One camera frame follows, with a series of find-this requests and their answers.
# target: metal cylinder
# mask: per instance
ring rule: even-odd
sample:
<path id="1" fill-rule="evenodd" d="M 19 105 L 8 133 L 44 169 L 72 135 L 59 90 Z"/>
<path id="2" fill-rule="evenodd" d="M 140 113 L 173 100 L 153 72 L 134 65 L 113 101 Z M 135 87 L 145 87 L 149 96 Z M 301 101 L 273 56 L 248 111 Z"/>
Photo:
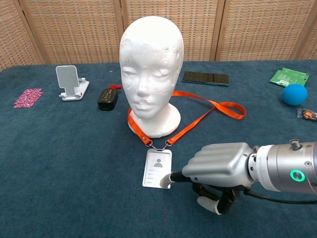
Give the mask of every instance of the metal cylinder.
<path id="1" fill-rule="evenodd" d="M 267 154 L 268 175 L 279 191 L 317 194 L 317 142 L 274 145 Z"/>

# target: wicker panel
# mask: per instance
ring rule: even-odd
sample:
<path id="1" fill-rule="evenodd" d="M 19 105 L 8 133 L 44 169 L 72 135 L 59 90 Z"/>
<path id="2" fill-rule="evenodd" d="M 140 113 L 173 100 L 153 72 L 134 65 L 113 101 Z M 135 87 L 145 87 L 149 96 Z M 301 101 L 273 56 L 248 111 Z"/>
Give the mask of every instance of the wicker panel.
<path id="1" fill-rule="evenodd" d="M 303 49 L 302 54 L 300 55 L 300 59 L 307 60 L 313 59 L 317 60 L 317 24 L 315 24 L 315 28 L 313 29 L 307 45 Z"/>
<path id="2" fill-rule="evenodd" d="M 0 3 L 0 71 L 14 65 L 39 64 L 12 0 L 1 0 Z"/>
<path id="3" fill-rule="evenodd" d="M 288 60 L 314 0 L 231 0 L 216 59 Z"/>
<path id="4" fill-rule="evenodd" d="M 217 0 L 125 0 L 125 22 L 162 16 L 174 22 L 184 40 L 184 60 L 210 60 Z"/>
<path id="5" fill-rule="evenodd" d="M 119 61 L 112 0 L 24 1 L 51 63 Z"/>

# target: small snack packet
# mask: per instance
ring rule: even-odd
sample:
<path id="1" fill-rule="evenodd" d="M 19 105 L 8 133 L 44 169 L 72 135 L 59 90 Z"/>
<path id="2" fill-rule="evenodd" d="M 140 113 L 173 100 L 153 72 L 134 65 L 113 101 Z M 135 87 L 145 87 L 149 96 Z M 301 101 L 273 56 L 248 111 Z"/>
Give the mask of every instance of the small snack packet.
<path id="1" fill-rule="evenodd" d="M 304 118 L 307 120 L 314 120 L 317 121 L 317 113 L 308 110 L 308 109 L 302 109 L 302 108 L 298 108 L 297 109 L 297 117 L 298 118 Z"/>

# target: green led ring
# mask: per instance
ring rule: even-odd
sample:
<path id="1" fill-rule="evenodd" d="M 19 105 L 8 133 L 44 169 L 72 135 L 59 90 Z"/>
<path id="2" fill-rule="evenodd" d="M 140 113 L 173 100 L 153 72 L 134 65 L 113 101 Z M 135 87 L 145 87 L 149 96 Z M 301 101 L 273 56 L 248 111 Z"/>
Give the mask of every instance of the green led ring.
<path id="1" fill-rule="evenodd" d="M 302 177 L 300 179 L 294 177 L 294 173 L 299 173 Z M 290 173 L 291 178 L 296 182 L 302 182 L 305 180 L 305 174 L 300 170 L 292 170 Z"/>

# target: phone screen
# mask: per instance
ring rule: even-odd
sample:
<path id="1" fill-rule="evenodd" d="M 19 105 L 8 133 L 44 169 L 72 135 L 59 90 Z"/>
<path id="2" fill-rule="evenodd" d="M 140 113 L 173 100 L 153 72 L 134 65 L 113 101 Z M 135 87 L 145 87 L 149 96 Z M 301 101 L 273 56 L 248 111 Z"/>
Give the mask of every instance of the phone screen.
<path id="1" fill-rule="evenodd" d="M 229 85 L 229 76 L 217 73 L 200 73 L 186 71 L 183 76 L 183 82 L 206 83 L 216 85 Z"/>

